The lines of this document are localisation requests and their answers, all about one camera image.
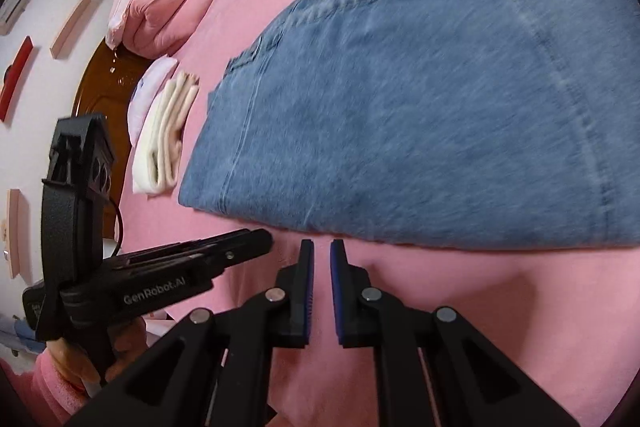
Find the pink comforter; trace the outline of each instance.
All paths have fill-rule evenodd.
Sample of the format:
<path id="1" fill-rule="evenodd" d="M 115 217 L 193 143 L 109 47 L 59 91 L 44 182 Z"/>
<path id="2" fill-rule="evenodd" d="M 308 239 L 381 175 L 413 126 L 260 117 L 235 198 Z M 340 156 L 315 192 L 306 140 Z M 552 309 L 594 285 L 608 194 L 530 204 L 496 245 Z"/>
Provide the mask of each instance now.
<path id="1" fill-rule="evenodd" d="M 213 0 L 175 55 L 200 75 L 200 94 L 184 132 L 185 166 L 206 117 L 207 93 L 226 62 L 248 47 L 292 0 Z M 131 194 L 130 166 L 121 203 L 126 251 L 227 232 L 246 223 L 196 212 L 173 194 Z M 216 287 L 171 308 L 220 311 L 273 284 L 307 235 L 273 230 L 273 252 L 238 266 Z M 377 425 L 372 353 L 344 350 L 335 334 L 329 235 L 316 244 L 311 344 L 277 351 L 270 404 L 296 427 Z M 352 264 L 412 307 L 459 309 L 583 425 L 601 425 L 640 367 L 640 250 L 469 253 L 346 240 Z"/>

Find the logo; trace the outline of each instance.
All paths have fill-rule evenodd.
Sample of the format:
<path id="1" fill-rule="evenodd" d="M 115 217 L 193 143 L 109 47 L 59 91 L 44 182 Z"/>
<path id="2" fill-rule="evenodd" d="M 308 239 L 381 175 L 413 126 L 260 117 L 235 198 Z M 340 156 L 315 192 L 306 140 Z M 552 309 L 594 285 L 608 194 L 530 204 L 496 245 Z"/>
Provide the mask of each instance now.
<path id="1" fill-rule="evenodd" d="M 164 293 L 172 290 L 177 290 L 180 286 L 186 286 L 187 282 L 183 277 L 178 277 L 175 281 L 167 281 L 164 284 L 156 284 L 151 288 L 144 288 L 141 292 L 132 293 L 131 295 L 124 296 L 124 303 L 126 305 L 137 304 L 138 302 L 145 301 L 152 297 L 158 297 Z"/>

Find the black cable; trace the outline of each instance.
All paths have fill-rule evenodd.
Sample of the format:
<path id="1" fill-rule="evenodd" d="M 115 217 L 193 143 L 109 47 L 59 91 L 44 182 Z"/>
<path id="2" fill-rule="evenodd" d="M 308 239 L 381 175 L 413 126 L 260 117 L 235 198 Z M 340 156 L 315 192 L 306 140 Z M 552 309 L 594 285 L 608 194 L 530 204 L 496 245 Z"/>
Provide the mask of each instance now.
<path id="1" fill-rule="evenodd" d="M 122 246 L 122 236 L 124 235 L 124 225 L 122 222 L 122 214 L 120 213 L 120 209 L 118 208 L 118 204 L 113 201 L 113 198 L 109 198 L 113 208 L 116 209 L 116 217 L 118 218 L 118 242 L 116 243 L 116 248 L 113 250 L 111 257 L 115 257 L 120 251 L 120 247 Z"/>

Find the pink sleeve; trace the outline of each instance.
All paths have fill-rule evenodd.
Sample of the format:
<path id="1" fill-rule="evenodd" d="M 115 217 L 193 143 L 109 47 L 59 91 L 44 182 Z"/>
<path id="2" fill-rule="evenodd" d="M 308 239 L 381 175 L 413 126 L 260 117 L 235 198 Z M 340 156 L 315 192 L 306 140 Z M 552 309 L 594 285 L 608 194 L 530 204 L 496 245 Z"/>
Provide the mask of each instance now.
<path id="1" fill-rule="evenodd" d="M 4 360 L 0 364 L 18 397 L 42 427 L 59 427 L 87 401 L 84 393 L 60 377 L 48 350 L 36 359 L 32 373 L 16 375 Z"/>

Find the white wall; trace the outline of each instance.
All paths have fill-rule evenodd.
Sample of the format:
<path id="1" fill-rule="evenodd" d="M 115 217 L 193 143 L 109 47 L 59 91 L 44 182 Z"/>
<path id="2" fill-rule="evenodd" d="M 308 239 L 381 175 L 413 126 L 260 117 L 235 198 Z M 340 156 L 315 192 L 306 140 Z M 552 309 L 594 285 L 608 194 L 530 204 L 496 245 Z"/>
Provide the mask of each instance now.
<path id="1" fill-rule="evenodd" d="M 0 73 L 14 60 L 25 36 L 31 36 L 34 45 L 24 71 L 27 75 L 20 78 L 9 115 L 0 123 L 0 219 L 4 219 L 6 190 L 19 188 L 22 192 L 18 234 L 22 270 L 11 280 L 0 257 L 2 314 L 23 316 L 22 290 L 42 278 L 41 178 L 49 165 L 51 137 L 57 119 L 71 112 L 84 69 L 104 38 L 112 1 L 92 3 L 83 18 L 84 29 L 73 46 L 65 46 L 62 60 L 51 58 L 49 46 L 78 0 L 31 0 L 11 32 L 0 36 Z"/>

